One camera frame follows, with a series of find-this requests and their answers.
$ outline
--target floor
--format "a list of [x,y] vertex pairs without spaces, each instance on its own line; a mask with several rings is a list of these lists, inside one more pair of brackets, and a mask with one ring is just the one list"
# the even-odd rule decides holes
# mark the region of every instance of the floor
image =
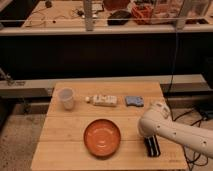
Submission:
[[[190,109],[174,109],[174,117]],[[194,111],[178,120],[185,124],[193,123],[200,118]],[[36,149],[41,129],[45,120],[44,114],[12,114],[0,134],[0,171],[30,171],[32,157]],[[213,130],[213,121],[204,121],[201,127]],[[205,167],[195,167],[194,171],[213,170],[213,161]]]

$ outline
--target white cup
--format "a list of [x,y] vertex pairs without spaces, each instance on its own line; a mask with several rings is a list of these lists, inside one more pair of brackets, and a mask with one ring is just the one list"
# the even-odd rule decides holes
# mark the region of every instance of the white cup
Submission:
[[70,88],[63,88],[58,92],[59,101],[66,110],[71,110],[74,106],[73,91]]

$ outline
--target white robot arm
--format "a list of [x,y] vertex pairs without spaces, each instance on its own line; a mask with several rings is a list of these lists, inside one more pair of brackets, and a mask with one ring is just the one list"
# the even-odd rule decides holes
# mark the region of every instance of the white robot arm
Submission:
[[175,123],[170,114],[165,103],[152,103],[139,120],[140,135],[145,138],[159,135],[213,158],[213,131]]

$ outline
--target workbench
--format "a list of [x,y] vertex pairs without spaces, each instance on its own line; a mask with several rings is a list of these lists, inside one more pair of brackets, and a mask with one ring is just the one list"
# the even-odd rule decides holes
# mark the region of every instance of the workbench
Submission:
[[[85,27],[85,21],[77,15],[77,11],[83,11],[83,1],[52,1],[52,7],[46,8],[45,1],[40,1],[31,15],[24,22],[22,27]],[[95,27],[107,27],[107,18],[113,11],[98,13],[98,18],[94,19]],[[213,24],[213,19],[210,17],[213,13],[213,3],[205,16],[209,24]],[[129,20],[125,27],[138,26],[133,20]]]
[[0,12],[4,10],[13,0],[0,0]]
[[[74,91],[75,106],[65,110],[57,98],[62,88]],[[93,106],[85,102],[94,94],[115,95],[116,107]],[[125,105],[125,96],[141,96],[144,107]],[[31,169],[33,171],[74,170],[185,170],[182,147],[158,137],[160,157],[150,158],[138,134],[137,123],[149,104],[164,101],[157,82],[64,82],[57,83],[49,105]],[[116,153],[101,160],[91,155],[83,142],[86,127],[96,119],[113,121],[121,132],[121,142]]]

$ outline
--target plate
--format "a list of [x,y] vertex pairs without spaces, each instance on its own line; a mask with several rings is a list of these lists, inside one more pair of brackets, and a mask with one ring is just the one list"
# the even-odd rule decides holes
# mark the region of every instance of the plate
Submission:
[[119,128],[110,120],[98,119],[88,125],[84,132],[84,144],[97,157],[111,156],[121,140]]

